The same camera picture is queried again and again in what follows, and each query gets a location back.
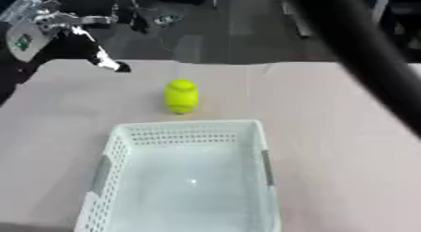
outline cable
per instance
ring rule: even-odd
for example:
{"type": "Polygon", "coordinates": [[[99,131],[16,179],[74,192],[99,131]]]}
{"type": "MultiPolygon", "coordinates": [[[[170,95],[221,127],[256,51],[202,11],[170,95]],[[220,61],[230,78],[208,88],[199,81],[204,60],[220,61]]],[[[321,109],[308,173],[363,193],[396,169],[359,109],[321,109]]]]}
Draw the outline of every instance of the cable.
{"type": "Polygon", "coordinates": [[[358,0],[292,0],[362,85],[421,138],[421,81],[358,0]]]}

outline tablecloth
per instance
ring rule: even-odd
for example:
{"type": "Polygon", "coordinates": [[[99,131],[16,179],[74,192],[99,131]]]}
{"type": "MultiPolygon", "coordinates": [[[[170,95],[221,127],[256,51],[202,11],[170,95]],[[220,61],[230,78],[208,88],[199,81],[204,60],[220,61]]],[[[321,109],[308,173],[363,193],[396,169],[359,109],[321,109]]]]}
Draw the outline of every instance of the tablecloth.
{"type": "Polygon", "coordinates": [[[1,231],[71,231],[116,124],[243,118],[263,123],[283,231],[421,230],[419,140],[339,65],[127,62],[48,63],[0,109],[1,231]],[[192,114],[163,105],[176,78],[192,114]]]}

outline gray carpet floor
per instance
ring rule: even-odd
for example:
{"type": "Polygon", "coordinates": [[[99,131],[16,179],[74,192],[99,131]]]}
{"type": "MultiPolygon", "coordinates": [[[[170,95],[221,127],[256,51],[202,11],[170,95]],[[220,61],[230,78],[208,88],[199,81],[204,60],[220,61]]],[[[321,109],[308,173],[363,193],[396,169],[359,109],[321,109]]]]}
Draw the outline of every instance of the gray carpet floor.
{"type": "Polygon", "coordinates": [[[280,61],[332,61],[316,38],[301,39],[281,0],[218,0],[202,6],[157,4],[144,10],[148,20],[178,14],[183,21],[148,35],[127,25],[94,31],[116,59],[160,59],[205,64],[258,64],[280,61]]]}

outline basket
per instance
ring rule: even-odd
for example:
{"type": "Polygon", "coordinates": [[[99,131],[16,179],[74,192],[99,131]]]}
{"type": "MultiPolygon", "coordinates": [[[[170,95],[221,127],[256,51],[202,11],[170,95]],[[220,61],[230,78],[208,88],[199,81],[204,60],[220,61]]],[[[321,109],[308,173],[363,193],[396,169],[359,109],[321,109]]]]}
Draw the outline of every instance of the basket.
{"type": "Polygon", "coordinates": [[[260,123],[116,126],[75,231],[280,231],[260,123]]]}

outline yellow tennis ball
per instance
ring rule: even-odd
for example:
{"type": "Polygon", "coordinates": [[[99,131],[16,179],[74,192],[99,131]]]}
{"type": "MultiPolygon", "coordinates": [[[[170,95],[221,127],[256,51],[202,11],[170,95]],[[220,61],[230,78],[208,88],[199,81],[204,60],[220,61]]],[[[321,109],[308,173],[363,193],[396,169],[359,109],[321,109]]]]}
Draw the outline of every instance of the yellow tennis ball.
{"type": "Polygon", "coordinates": [[[165,88],[165,104],[176,114],[191,113],[198,102],[197,88],[189,80],[171,81],[165,88]]]}

